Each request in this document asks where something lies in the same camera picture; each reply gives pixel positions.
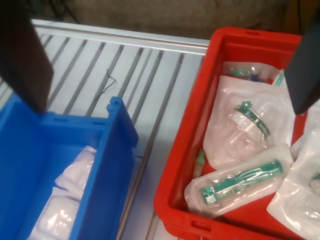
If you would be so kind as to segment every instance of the sealed plastic pouch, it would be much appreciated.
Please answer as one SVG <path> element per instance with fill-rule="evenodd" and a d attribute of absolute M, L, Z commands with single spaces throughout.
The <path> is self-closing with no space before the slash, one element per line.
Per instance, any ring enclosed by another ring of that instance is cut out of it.
<path fill-rule="evenodd" d="M 192 213 L 212 219 L 274 193 L 292 164 L 288 145 L 280 144 L 247 162 L 193 179 L 184 197 Z"/>
<path fill-rule="evenodd" d="M 86 146 L 74 162 L 55 180 L 55 183 L 81 198 L 94 163 L 96 152 L 94 148 Z"/>
<path fill-rule="evenodd" d="M 290 145 L 295 119 L 287 89 L 222 76 L 203 140 L 209 164 L 220 170 Z"/>
<path fill-rule="evenodd" d="M 68 240 L 79 205 L 76 194 L 53 187 L 28 240 Z"/>
<path fill-rule="evenodd" d="M 320 240 L 320 130 L 312 131 L 267 211 L 304 239 Z"/>

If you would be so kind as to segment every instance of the black wire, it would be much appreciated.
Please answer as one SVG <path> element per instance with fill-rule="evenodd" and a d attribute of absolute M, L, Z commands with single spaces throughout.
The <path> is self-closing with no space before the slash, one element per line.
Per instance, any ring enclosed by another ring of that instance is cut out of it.
<path fill-rule="evenodd" d="M 103 89 L 103 91 L 100 92 L 98 96 L 96 96 L 95 98 L 96 101 L 100 98 L 101 94 L 105 93 L 108 90 L 108 88 L 110 88 L 113 84 L 117 82 L 117 80 L 115 80 L 112 76 L 109 75 L 108 69 L 106 70 L 106 76 L 108 77 L 108 79 L 112 79 L 113 82 L 110 83 L 105 89 Z"/>

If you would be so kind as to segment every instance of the clear plastic packaging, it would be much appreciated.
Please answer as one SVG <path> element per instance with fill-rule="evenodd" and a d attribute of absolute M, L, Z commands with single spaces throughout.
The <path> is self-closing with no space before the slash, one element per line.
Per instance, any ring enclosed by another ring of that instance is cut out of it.
<path fill-rule="evenodd" d="M 191 213 L 212 219 L 274 193 L 292 163 L 288 145 L 280 144 L 245 163 L 193 179 L 184 198 Z"/>
<path fill-rule="evenodd" d="M 94 148 L 86 146 L 74 162 L 55 180 L 55 183 L 59 187 L 77 194 L 81 199 L 94 163 L 96 152 Z"/>
<path fill-rule="evenodd" d="M 79 205 L 76 194 L 53 187 L 28 240 L 68 240 Z"/>
<path fill-rule="evenodd" d="M 298 158 L 300 150 L 304 147 L 309 134 L 317 129 L 320 129 L 320 100 L 309 108 L 303 135 L 290 148 L 293 160 Z"/>
<path fill-rule="evenodd" d="M 267 211 L 304 239 L 320 240 L 320 130 L 311 132 Z"/>
<path fill-rule="evenodd" d="M 260 62 L 225 61 L 223 75 L 260 83 L 273 83 L 280 71 Z"/>
<path fill-rule="evenodd" d="M 290 145 L 295 119 L 286 88 L 221 76 L 203 140 L 209 164 L 229 168 L 266 148 Z"/>

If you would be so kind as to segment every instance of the green cap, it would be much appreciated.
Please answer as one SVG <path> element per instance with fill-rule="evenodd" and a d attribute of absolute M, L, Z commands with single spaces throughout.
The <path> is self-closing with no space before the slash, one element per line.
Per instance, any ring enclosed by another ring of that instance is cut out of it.
<path fill-rule="evenodd" d="M 205 162 L 206 162 L 206 160 L 205 160 L 205 150 L 203 150 L 203 148 L 199 151 L 199 154 L 198 154 L 198 156 L 196 157 L 196 159 L 195 159 L 195 163 L 196 164 L 199 164 L 199 165 L 205 165 Z"/>

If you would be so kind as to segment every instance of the plastic bag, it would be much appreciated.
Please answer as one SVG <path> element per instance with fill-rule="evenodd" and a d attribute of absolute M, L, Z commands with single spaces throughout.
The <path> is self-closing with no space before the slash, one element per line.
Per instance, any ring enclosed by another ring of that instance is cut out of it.
<path fill-rule="evenodd" d="M 68 240 L 79 205 L 76 194 L 53 187 L 28 240 Z"/>
<path fill-rule="evenodd" d="M 209 164 L 220 170 L 290 145 L 295 119 L 286 88 L 222 76 L 203 140 Z"/>
<path fill-rule="evenodd" d="M 304 239 L 320 240 L 320 131 L 309 134 L 267 211 Z"/>
<path fill-rule="evenodd" d="M 306 144 L 309 134 L 317 129 L 320 129 L 320 100 L 309 108 L 303 135 L 290 148 L 293 160 L 298 158 L 300 150 Z"/>
<path fill-rule="evenodd" d="M 184 198 L 191 213 L 215 218 L 274 193 L 292 163 L 288 145 L 280 144 L 245 163 L 193 179 Z"/>
<path fill-rule="evenodd" d="M 272 84 L 280 71 L 274 66 L 260 62 L 225 61 L 223 75 L 253 82 Z"/>
<path fill-rule="evenodd" d="M 59 187 L 77 194 L 81 199 L 94 163 L 96 152 L 94 148 L 86 146 L 74 162 L 55 180 L 55 183 Z"/>

